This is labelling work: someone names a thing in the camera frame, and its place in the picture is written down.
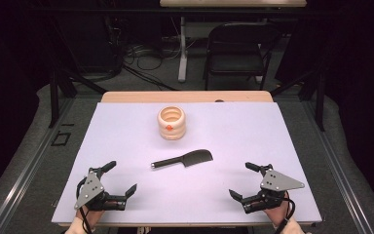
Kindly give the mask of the person's left hand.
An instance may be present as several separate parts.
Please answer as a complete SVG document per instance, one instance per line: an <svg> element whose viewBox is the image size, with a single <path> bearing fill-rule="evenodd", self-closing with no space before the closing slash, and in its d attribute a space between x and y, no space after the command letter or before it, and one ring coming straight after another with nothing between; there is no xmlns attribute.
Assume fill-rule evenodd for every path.
<svg viewBox="0 0 374 234"><path fill-rule="evenodd" d="M75 217L81 218L85 223L85 227L90 230L95 228L103 215L104 211L91 211L86 206L82 206L77 210Z"/></svg>

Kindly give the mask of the white table with white leg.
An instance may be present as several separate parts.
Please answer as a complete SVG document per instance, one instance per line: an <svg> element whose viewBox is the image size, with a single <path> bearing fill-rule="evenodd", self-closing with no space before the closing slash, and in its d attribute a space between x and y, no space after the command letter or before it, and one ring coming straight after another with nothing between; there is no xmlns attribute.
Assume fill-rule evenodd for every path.
<svg viewBox="0 0 374 234"><path fill-rule="evenodd" d="M306 0L160 0L161 7L167 8L292 8L305 7ZM180 64L178 81L185 82L187 72L186 22L180 19Z"/></svg>

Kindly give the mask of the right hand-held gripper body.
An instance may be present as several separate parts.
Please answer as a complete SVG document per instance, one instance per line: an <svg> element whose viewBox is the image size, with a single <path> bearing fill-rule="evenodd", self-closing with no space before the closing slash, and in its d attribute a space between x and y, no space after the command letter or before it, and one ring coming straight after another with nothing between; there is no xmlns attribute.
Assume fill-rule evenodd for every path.
<svg viewBox="0 0 374 234"><path fill-rule="evenodd" d="M264 172L260 173L262 175L260 191L241 201L246 214L278 207L288 190L305 187L303 182L275 171L271 164L260 167L264 169Z"/></svg>

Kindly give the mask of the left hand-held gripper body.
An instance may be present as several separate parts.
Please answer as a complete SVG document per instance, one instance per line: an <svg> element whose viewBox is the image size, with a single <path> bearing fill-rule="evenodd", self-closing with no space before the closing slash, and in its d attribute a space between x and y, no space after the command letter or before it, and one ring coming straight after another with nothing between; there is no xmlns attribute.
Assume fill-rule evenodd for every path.
<svg viewBox="0 0 374 234"><path fill-rule="evenodd" d="M78 211L86 207L89 211L123 211L127 197L110 195L101 183L101 177L109 169L102 167L89 169L88 175L79 182L77 200L74 209Z"/></svg>

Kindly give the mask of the cream ribbed knife holder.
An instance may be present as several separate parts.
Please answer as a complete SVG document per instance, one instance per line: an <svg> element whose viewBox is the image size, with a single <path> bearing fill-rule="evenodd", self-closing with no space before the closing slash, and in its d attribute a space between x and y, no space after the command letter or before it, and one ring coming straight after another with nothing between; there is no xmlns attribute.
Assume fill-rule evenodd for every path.
<svg viewBox="0 0 374 234"><path fill-rule="evenodd" d="M178 106L166 106L157 116L160 135L167 140L181 139L186 133L186 114Z"/></svg>

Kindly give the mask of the black cleaver knife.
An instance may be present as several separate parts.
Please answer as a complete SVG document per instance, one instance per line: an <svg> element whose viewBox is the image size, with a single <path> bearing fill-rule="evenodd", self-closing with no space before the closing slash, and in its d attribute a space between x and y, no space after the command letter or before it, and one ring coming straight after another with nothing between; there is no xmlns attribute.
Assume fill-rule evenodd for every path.
<svg viewBox="0 0 374 234"><path fill-rule="evenodd" d="M156 161L151 164L152 169L158 169L161 167L181 163L184 167L190 167L199 163L212 161L213 157L209 150L198 149L191 152L185 153L181 156L169 158L162 161Z"/></svg>

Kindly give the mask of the person's right hand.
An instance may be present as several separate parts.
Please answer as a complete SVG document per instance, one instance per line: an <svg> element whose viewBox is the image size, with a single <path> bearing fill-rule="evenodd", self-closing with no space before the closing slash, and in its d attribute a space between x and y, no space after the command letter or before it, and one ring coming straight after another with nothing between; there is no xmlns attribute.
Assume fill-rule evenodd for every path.
<svg viewBox="0 0 374 234"><path fill-rule="evenodd" d="M284 196L285 200L281 202L278 207L264 210L269 220L272 222L275 228L278 228L282 221L287 217L289 213L289 202L287 201L288 194Z"/></svg>

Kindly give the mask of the black metal stand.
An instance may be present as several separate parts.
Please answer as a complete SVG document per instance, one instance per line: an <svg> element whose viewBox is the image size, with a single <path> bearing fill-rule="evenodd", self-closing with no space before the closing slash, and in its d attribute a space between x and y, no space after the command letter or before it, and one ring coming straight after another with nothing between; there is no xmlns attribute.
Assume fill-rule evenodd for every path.
<svg viewBox="0 0 374 234"><path fill-rule="evenodd" d="M280 85L278 88L270 91L272 97L275 97L299 82L304 85L299 92L300 100L310 100L313 94L316 94L316 109L315 109L315 122L318 128L323 132L323 108L324 108L324 95L325 95L325 77L319 71L308 71L305 74L293 79L292 81Z"/></svg>
<svg viewBox="0 0 374 234"><path fill-rule="evenodd" d="M73 82L77 81L86 87L96 91L99 94L105 94L106 90L99 87L94 82L86 79L82 75L69 69L54 70L50 76L50 96L51 96L51 122L49 127L52 128L59 119L59 94L62 91L67 98L75 98L78 94Z"/></svg>

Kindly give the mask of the metal floor rail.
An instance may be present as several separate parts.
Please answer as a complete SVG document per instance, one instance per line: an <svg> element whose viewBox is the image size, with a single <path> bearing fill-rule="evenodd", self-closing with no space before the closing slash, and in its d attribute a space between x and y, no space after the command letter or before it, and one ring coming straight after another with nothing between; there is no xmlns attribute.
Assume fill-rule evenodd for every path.
<svg viewBox="0 0 374 234"><path fill-rule="evenodd" d="M76 157L71 110L75 101L61 106L53 127L46 123L45 104L0 179L0 234L59 234L52 223L58 200Z"/></svg>
<svg viewBox="0 0 374 234"><path fill-rule="evenodd" d="M327 165L335 179L337 187L341 193L341 196L345 202L345 205L355 223L355 227L359 234L374 234L374 231L360 205L353 188L351 187L346 174L337 158L329 138L326 133L323 132L316 122L315 111L313 105L310 102L302 101L302 106L308 116L309 121L315 129L316 135L319 138L321 145L325 151L325 160Z"/></svg>

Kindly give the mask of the black folding chair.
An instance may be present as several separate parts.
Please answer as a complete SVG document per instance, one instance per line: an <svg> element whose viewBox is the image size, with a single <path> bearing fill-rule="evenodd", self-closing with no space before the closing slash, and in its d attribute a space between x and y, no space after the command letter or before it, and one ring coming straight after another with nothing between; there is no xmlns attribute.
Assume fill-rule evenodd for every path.
<svg viewBox="0 0 374 234"><path fill-rule="evenodd" d="M203 79L209 76L260 77L264 88L272 50L281 39L278 27L269 22L227 22L214 27L206 45Z"/></svg>

